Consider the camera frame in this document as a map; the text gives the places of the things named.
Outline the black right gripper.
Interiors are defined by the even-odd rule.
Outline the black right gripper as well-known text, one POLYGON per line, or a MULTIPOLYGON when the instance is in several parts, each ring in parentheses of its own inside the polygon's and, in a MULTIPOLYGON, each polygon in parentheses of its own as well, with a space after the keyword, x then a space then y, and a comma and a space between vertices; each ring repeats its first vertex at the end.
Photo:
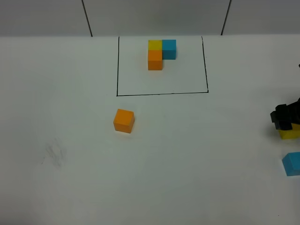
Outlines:
POLYGON ((277 130, 292 130, 292 124, 300 124, 300 99, 289 105, 278 105, 270 116, 277 130))

